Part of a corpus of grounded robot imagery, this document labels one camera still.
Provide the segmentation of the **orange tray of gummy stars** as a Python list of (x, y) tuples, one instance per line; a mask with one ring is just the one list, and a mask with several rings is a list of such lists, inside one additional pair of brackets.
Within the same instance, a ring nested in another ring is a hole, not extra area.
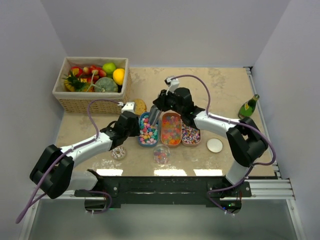
[(169, 148), (176, 148), (181, 143), (182, 121), (179, 114), (167, 112), (161, 119), (161, 142)]

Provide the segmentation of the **blue tray of star candies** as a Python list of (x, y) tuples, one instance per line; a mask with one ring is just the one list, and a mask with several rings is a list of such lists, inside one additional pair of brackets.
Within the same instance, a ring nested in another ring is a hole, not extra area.
[(138, 143), (142, 147), (155, 147), (160, 138), (159, 122), (155, 125), (149, 123), (149, 112), (144, 112), (139, 118)]

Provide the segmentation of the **silver metal scoop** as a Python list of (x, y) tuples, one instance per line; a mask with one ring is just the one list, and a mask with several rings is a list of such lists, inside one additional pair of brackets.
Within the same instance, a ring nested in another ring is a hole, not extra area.
[(149, 123), (151, 126), (155, 126), (159, 120), (162, 111), (158, 109), (156, 105), (152, 105), (149, 111)]

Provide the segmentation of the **pink tray of lollipops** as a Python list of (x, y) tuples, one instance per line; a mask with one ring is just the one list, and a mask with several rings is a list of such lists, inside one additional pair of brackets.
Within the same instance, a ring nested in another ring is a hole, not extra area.
[(201, 131), (181, 122), (181, 143), (187, 147), (196, 147), (201, 142)]

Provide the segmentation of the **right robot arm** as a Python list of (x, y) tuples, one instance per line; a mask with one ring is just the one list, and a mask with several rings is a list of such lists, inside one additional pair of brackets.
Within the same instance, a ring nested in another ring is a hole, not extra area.
[(229, 120), (211, 115), (194, 104), (190, 90), (185, 87), (179, 87), (174, 92), (161, 90), (152, 102), (149, 122), (154, 124), (160, 114), (167, 111), (179, 114), (188, 127), (208, 131), (228, 140), (234, 162), (225, 175), (222, 189), (227, 196), (235, 196), (241, 190), (240, 184), (252, 170), (255, 160), (268, 149), (266, 138), (255, 122), (249, 117)]

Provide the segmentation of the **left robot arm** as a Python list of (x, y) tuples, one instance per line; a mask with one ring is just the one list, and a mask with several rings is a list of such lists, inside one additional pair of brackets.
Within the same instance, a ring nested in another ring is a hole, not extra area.
[(86, 190), (99, 196), (104, 184), (96, 173), (76, 173), (74, 168), (90, 158), (121, 146), (129, 137), (140, 133), (139, 117), (124, 111), (118, 120), (99, 130), (98, 134), (73, 145), (45, 148), (32, 169), (29, 178), (51, 199), (60, 197), (68, 190)]

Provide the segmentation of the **sprinkled donut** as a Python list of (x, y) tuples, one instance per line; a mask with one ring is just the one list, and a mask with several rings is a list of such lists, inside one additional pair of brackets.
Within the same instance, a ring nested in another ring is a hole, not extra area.
[(127, 155), (127, 151), (122, 145), (115, 147), (111, 151), (112, 158), (117, 161), (122, 160), (123, 158), (126, 157), (126, 155)]

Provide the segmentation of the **clear glass jar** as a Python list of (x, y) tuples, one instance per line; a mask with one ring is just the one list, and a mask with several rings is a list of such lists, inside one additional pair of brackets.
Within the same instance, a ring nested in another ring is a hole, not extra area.
[(167, 165), (169, 163), (170, 156), (170, 148), (164, 144), (157, 145), (153, 150), (153, 159), (160, 166)]

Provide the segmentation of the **green pumpkin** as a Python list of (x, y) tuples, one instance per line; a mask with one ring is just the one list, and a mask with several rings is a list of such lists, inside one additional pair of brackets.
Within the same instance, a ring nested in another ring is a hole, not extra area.
[(118, 85), (109, 77), (102, 77), (94, 84), (94, 91), (98, 93), (117, 93)]

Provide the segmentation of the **yellow lemon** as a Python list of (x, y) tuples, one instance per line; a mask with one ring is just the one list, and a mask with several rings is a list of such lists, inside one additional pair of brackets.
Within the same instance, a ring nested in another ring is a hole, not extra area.
[(122, 86), (125, 78), (125, 70), (123, 68), (117, 68), (112, 74), (114, 82)]

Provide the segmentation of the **round cream jar lid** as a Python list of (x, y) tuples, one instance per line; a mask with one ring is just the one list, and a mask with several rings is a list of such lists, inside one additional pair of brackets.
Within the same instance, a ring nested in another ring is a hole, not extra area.
[(218, 138), (211, 138), (207, 141), (206, 146), (212, 153), (219, 153), (223, 149), (223, 143)]

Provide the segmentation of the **wicker basket with liner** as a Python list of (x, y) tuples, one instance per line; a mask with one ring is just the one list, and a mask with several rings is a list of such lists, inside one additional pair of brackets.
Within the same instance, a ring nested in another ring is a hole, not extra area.
[[(116, 68), (124, 69), (123, 85), (118, 85), (118, 92), (95, 92), (93, 77), (87, 82), (82, 92), (71, 92), (64, 85), (64, 79), (69, 74), (71, 67), (90, 67), (92, 65), (102, 68), (105, 63), (114, 63)], [(129, 60), (116, 57), (66, 57), (63, 61), (52, 94), (69, 113), (86, 113), (91, 101), (99, 99), (90, 107), (90, 112), (95, 114), (120, 114), (121, 107), (114, 103), (129, 101), (129, 88), (131, 75)]]

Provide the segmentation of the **green lime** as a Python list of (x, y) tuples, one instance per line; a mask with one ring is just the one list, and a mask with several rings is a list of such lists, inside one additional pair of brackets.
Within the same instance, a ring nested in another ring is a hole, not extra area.
[(107, 62), (102, 66), (102, 70), (107, 75), (112, 75), (113, 72), (117, 69), (116, 65), (113, 62)]

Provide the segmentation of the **red strawberries bunch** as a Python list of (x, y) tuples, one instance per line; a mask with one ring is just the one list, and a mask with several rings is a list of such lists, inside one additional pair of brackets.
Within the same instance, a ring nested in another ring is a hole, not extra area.
[(93, 83), (96, 83), (100, 78), (107, 77), (107, 73), (100, 67), (91, 65), (90, 67), (73, 66), (70, 68), (73, 75), (81, 82), (90, 83), (93, 78)]

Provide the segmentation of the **small pineapple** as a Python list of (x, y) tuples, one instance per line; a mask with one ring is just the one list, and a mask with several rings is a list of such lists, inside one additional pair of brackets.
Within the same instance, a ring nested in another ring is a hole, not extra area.
[(87, 83), (78, 79), (72, 71), (69, 71), (68, 75), (64, 78), (64, 86), (70, 92), (82, 92), (85, 88)]

